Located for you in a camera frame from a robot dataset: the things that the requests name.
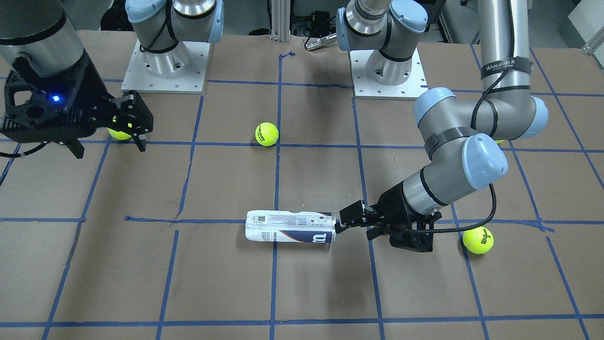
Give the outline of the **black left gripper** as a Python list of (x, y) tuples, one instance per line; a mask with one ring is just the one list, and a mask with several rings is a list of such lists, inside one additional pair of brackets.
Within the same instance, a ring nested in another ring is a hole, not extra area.
[(372, 226), (367, 229), (369, 241), (389, 235), (393, 247), (420, 253), (432, 252), (433, 234), (425, 231), (432, 230), (436, 220), (411, 208), (403, 195), (402, 182), (385, 191), (375, 209), (359, 200), (339, 211), (339, 217), (335, 224), (337, 234), (353, 227)]

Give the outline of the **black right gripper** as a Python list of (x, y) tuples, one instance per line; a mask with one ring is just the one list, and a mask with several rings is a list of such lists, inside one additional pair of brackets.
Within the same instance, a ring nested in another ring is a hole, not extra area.
[(139, 151), (145, 151), (153, 114), (138, 91), (121, 97), (109, 94), (87, 52), (73, 66), (48, 77), (34, 71), (33, 57), (25, 52), (12, 65), (4, 86), (4, 135), (11, 140), (63, 144), (81, 159), (84, 147), (79, 139), (108, 127), (130, 135)]

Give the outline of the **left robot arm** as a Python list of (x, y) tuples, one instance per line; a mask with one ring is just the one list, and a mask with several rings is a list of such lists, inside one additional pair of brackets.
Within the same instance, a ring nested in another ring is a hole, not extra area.
[[(335, 232), (366, 227), (367, 238), (390, 237), (390, 245), (431, 252), (440, 210), (507, 174), (508, 162), (498, 140), (540, 134), (549, 112), (531, 94), (528, 2), (481, 0), (479, 36), (483, 92), (461, 101), (448, 88), (419, 95), (413, 106), (429, 164), (385, 191), (377, 203), (363, 200), (340, 211)], [(371, 50), (368, 66), (375, 81), (396, 85), (411, 69), (411, 57), (426, 26), (425, 9), (412, 0), (352, 0), (338, 11), (336, 30), (343, 51)]]

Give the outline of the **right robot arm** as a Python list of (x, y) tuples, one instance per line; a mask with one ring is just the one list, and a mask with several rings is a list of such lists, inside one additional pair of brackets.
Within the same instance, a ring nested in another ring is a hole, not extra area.
[(138, 44), (120, 97), (111, 95), (59, 0), (3, 0), (1, 56), (11, 67), (4, 85), (1, 133), (36, 144), (21, 158), (55, 143), (81, 159), (80, 139), (99, 128), (125, 133), (140, 151), (153, 114), (140, 92), (203, 91), (209, 46), (224, 31), (221, 0), (127, 0)]

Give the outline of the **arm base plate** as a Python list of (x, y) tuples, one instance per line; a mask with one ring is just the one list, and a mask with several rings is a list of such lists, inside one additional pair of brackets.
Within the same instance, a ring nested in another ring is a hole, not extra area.
[(356, 99), (416, 100), (428, 90), (419, 51), (403, 62), (386, 59), (380, 51), (350, 51)]
[(141, 52), (137, 42), (121, 90), (202, 94), (211, 48), (211, 43), (180, 42), (172, 51), (154, 54)]

